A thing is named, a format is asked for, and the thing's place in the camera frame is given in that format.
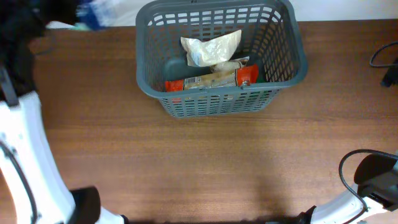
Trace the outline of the beige snack bag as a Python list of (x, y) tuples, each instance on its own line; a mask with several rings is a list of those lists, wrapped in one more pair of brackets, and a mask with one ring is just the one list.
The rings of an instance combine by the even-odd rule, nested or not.
[(210, 70), (212, 73), (217, 73), (217, 72), (224, 72), (224, 71), (230, 71), (230, 70), (235, 70), (239, 68), (243, 68), (246, 66), (248, 63), (250, 57), (243, 57), (243, 58), (236, 58), (227, 62), (221, 62), (216, 65), (212, 65), (210, 67)]
[(228, 61), (240, 45), (242, 31), (222, 35), (202, 42), (199, 39), (181, 37), (180, 42), (187, 53), (190, 67), (209, 67)]

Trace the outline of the orange pasta package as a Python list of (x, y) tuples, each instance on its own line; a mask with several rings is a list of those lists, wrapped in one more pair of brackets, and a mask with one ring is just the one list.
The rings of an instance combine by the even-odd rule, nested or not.
[(232, 86), (248, 86), (256, 83), (259, 75), (257, 65), (251, 65), (235, 70), (206, 74), (183, 80), (166, 81), (167, 92), (192, 89), (224, 88)]

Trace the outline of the Kleenex tissue multipack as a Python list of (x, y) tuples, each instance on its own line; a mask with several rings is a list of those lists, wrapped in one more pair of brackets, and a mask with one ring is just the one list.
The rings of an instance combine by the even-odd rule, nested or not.
[(76, 9), (76, 30), (103, 30), (111, 27), (118, 17), (120, 0), (80, 0)]

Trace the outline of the green round cup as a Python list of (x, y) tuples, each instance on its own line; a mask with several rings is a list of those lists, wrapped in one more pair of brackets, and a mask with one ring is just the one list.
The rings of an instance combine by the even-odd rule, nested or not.
[(264, 82), (265, 82), (264, 74), (263, 74), (263, 73), (260, 73), (260, 74), (258, 75), (258, 78), (257, 78), (256, 83), (264, 83)]

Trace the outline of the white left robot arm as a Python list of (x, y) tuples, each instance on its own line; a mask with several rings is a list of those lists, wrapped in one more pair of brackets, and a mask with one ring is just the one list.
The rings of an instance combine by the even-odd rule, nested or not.
[(116, 1), (1, 2), (1, 172), (18, 223), (127, 223), (101, 205), (95, 187), (69, 190), (50, 150), (29, 44), (53, 21), (101, 30)]

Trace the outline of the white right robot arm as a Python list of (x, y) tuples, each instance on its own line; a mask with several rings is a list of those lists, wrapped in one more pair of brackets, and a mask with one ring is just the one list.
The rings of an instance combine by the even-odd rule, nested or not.
[[(355, 154), (367, 154), (349, 185), (343, 165)], [(346, 190), (335, 199), (302, 212), (294, 223), (360, 223), (367, 217), (397, 210), (397, 155), (372, 149), (357, 149), (344, 155), (338, 166)]]

